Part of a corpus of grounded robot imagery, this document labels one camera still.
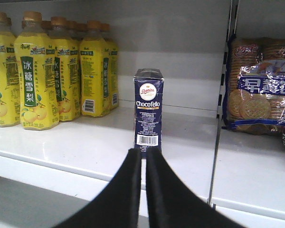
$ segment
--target bottle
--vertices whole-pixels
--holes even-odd
[[[110,36],[110,25],[101,24],[101,35],[106,41],[110,52],[110,64],[108,70],[108,82],[109,82],[109,100],[110,110],[118,107],[118,78],[117,78],[117,58],[118,58],[118,46]]]
[[[11,18],[6,18],[6,26],[8,26],[9,30],[11,29]]]
[[[49,20],[43,20],[43,21],[41,22],[41,28],[43,28],[44,31],[46,32],[46,34],[49,35],[49,32],[52,30],[51,21],[49,21]]]
[[[100,34],[100,22],[89,20],[80,44],[82,115],[101,117],[109,113],[109,50]]]
[[[79,45],[81,42],[81,38],[79,37],[79,34],[76,30],[77,22],[73,20],[67,21],[67,29],[70,37],[76,42],[77,44],[77,50],[79,49]],[[79,93],[79,100],[81,99],[81,70],[80,70],[80,55],[78,52],[78,93]]]
[[[67,21],[68,33],[69,33],[70,37],[71,37],[73,40],[77,41],[77,43],[78,43],[78,45],[79,45],[81,39],[80,39],[79,36],[78,36],[76,27],[77,27],[77,22],[76,22],[76,21],[73,21],[73,20],[68,20],[68,21]]]
[[[24,12],[25,27],[15,40],[20,81],[20,121],[24,129],[46,130],[56,126],[54,60],[51,39],[41,28],[41,13]]]
[[[64,17],[51,18],[49,33],[55,47],[55,88],[61,122],[80,116],[78,82],[78,46],[67,31]]]
[[[0,127],[19,124],[19,78],[14,41],[6,14],[0,12]]]
[[[87,33],[87,24],[84,23],[77,23],[77,33],[79,40],[83,40]]]

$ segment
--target chocofello carton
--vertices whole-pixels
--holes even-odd
[[[163,82],[158,69],[139,69],[134,76],[135,125],[134,147],[146,158],[148,147],[162,149]]]

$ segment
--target plastic bag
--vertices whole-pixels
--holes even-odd
[[[285,39],[234,39],[226,79],[226,126],[280,134],[285,126]]]

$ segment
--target cracker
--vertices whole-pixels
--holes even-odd
[[[266,119],[270,115],[270,103],[261,97],[244,100],[240,107],[244,119]]]
[[[242,117],[240,114],[240,107],[243,101],[250,97],[250,93],[245,90],[236,89],[229,95],[228,110],[231,115],[235,117]]]

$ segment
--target store shelf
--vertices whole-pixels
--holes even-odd
[[[216,210],[247,228],[285,228],[285,220],[216,207]]]
[[[133,147],[133,114],[132,108],[119,107],[106,117],[80,117],[47,131],[26,131],[20,125],[0,128],[0,176],[91,199],[86,192],[81,194],[85,190],[79,183],[92,178],[101,182],[101,189],[114,176]],[[164,157],[182,181],[207,200],[217,120],[163,113],[162,121]],[[144,170],[142,174],[145,189]],[[72,178],[79,185],[69,191],[60,178]]]
[[[281,138],[221,130],[212,203],[285,220]]]

